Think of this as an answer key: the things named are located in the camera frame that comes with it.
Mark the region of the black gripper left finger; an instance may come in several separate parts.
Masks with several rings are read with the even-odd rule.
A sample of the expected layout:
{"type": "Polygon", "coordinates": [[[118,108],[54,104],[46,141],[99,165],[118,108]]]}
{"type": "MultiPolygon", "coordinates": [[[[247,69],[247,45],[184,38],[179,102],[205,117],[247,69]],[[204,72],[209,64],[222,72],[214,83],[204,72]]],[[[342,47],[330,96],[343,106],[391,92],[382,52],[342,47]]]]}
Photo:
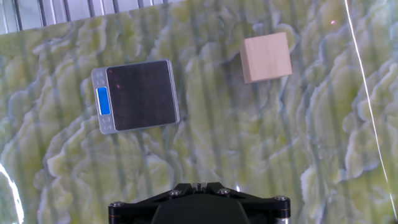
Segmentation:
{"type": "Polygon", "coordinates": [[[198,183],[178,184],[172,190],[158,194],[137,203],[116,201],[108,205],[109,224],[133,223],[134,217],[154,215],[163,203],[192,195],[198,190],[198,183]]]}

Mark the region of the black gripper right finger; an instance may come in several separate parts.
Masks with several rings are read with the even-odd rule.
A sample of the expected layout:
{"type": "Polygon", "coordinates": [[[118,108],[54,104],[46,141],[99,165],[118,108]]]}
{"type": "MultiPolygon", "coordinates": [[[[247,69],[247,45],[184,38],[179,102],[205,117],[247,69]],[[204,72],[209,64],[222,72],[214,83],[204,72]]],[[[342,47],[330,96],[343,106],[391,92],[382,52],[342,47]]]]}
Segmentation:
{"type": "Polygon", "coordinates": [[[223,186],[220,182],[199,183],[199,193],[217,195],[237,200],[245,212],[265,212],[270,215],[270,223],[291,223],[290,199],[284,195],[276,195],[271,198],[260,198],[233,190],[223,186]]]}

